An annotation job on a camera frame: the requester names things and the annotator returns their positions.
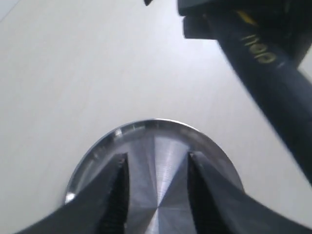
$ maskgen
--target round metal part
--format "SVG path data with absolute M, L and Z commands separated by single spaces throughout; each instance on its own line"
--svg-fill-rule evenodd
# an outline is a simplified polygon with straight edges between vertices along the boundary
M 83 157 L 69 182 L 65 203 L 116 154 L 128 154 L 130 204 L 126 233 L 195 234 L 187 192 L 187 155 L 200 151 L 238 188 L 239 175 L 225 153 L 198 130 L 171 120 L 126 124 L 100 139 Z

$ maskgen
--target chamfered metal edge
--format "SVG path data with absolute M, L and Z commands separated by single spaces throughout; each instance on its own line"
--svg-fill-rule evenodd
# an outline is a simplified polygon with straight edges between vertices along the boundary
M 239 176 L 239 173 L 238 171 L 236 170 L 234 164 L 232 163 L 232 161 L 229 159 L 229 157 L 226 155 L 226 153 L 212 140 L 210 139 L 207 135 L 205 135 L 204 133 L 202 133 L 201 131 L 199 131 L 198 129 L 186 124 L 186 123 L 183 123 L 183 122 L 180 122 L 180 121 L 177 121 L 177 120 L 172 120 L 172 119 L 166 119 L 166 118 L 150 118 L 150 119 L 143 119 L 143 120 L 138 120 L 138 121 L 132 121 L 132 122 L 129 122 L 129 123 L 126 123 L 126 124 L 123 124 L 119 127 L 116 127 L 115 129 L 111 130 L 110 132 L 108 132 L 107 134 L 105 134 L 104 136 L 102 136 L 99 140 L 97 140 L 91 147 L 90 149 L 83 155 L 82 159 L 79 161 L 78 165 L 76 166 L 76 168 L 74 169 L 69 181 L 68 181 L 68 184 L 66 186 L 66 190 L 65 190 L 65 194 L 64 194 L 64 197 L 62 199 L 63 201 L 63 204 L 66 204 L 67 202 L 67 196 L 68 194 L 70 193 L 70 190 L 71 190 L 71 187 L 72 187 L 72 184 L 73 184 L 73 181 L 75 180 L 76 176 L 77 176 L 77 173 L 78 171 L 80 170 L 82 164 L 84 163 L 84 161 L 86 160 L 86 158 L 88 157 L 88 155 L 106 138 L 108 137 L 116 137 L 117 136 L 117 133 L 119 130 L 122 131 L 122 129 L 125 129 L 126 127 L 128 126 L 133 126 L 135 124 L 139 125 L 140 123 L 145 123 L 145 122 L 157 122 L 157 121 L 160 121 L 160 122 L 169 122 L 169 123 L 174 123 L 174 124 L 178 124 L 178 125 L 182 125 L 184 127 L 187 127 L 187 128 L 190 128 L 194 131 L 196 131 L 198 134 L 202 135 L 204 138 L 206 138 L 208 141 L 210 141 L 210 143 L 216 148 L 218 149 L 225 158 L 227 158 L 228 162 L 231 164 L 231 166 L 233 167 L 234 169 L 234 172 L 236 173 L 237 175 L 237 178 L 238 178 L 238 183 L 240 183 L 241 185 L 241 189 L 244 190 L 244 187 L 243 187 L 243 183 L 241 181 L 241 178 Z

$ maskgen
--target brushed metal surface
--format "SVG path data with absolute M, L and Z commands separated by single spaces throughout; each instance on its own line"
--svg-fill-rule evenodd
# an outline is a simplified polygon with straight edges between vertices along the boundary
M 117 128 L 77 166 L 65 202 L 74 199 L 115 154 L 128 153 L 130 204 L 126 233 L 195 234 L 187 194 L 187 153 L 201 151 L 233 184 L 239 176 L 224 152 L 185 124 L 152 119 Z

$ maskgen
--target metal disc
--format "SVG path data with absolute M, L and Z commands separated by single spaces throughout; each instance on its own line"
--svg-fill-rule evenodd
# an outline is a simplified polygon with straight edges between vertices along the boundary
M 126 233 L 195 234 L 187 193 L 190 151 L 202 152 L 243 189 L 231 161 L 206 135 L 180 122 L 151 119 L 116 128 L 92 146 L 75 169 L 64 202 L 74 199 L 115 154 L 127 153 L 130 204 Z

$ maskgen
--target white table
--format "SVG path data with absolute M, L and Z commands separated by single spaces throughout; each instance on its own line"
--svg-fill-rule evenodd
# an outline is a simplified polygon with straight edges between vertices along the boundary
M 174 0 L 22 0 L 2 20 L 0 233 L 60 206 L 105 133 L 156 117 L 207 134 L 248 194 L 312 227 L 312 190 L 290 153 L 217 43 L 184 39 L 181 20 Z

